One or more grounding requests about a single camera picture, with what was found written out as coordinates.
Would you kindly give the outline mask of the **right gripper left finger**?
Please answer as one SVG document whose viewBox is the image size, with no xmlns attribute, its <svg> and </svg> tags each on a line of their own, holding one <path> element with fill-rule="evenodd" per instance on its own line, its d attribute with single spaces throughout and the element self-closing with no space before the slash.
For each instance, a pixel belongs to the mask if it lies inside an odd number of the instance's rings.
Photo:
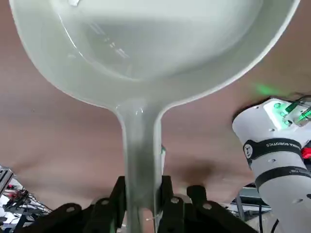
<svg viewBox="0 0 311 233">
<path fill-rule="evenodd" d="M 118 177 L 109 197 L 99 198 L 87 208 L 66 203 L 56 209 L 57 222 L 50 233 L 115 233 L 126 211 L 125 178 Z"/>
</svg>

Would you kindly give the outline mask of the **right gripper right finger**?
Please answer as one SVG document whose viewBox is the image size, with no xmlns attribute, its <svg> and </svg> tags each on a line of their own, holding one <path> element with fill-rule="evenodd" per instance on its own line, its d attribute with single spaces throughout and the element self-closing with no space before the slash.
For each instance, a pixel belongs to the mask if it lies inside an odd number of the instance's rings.
<svg viewBox="0 0 311 233">
<path fill-rule="evenodd" d="M 158 233 L 255 233 L 256 230 L 220 204 L 207 200 L 201 185 L 187 187 L 186 203 L 173 193 L 170 176 L 162 177 L 160 200 L 162 217 Z"/>
</svg>

